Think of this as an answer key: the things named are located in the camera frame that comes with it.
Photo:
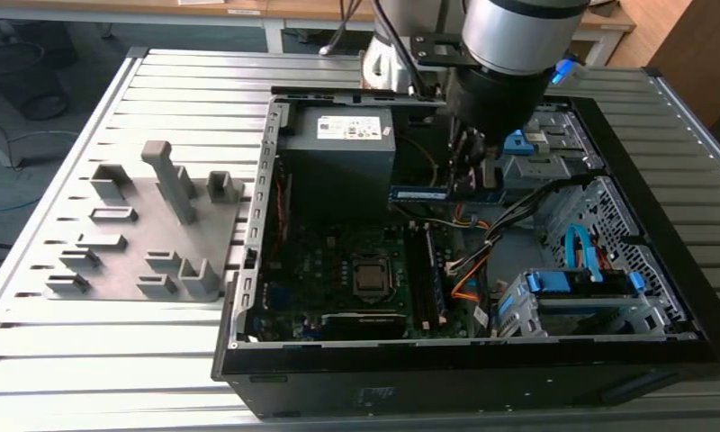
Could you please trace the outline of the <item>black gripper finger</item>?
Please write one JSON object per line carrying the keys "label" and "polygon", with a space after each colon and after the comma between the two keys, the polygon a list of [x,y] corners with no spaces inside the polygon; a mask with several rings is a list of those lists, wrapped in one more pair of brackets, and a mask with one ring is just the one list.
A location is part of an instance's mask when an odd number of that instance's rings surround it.
{"label": "black gripper finger", "polygon": [[502,174],[498,159],[502,151],[502,141],[492,135],[484,137],[484,187],[488,190],[500,190],[502,188]]}
{"label": "black gripper finger", "polygon": [[449,157],[449,198],[468,198],[482,189],[484,158],[481,133],[473,128],[458,128],[452,140]]}

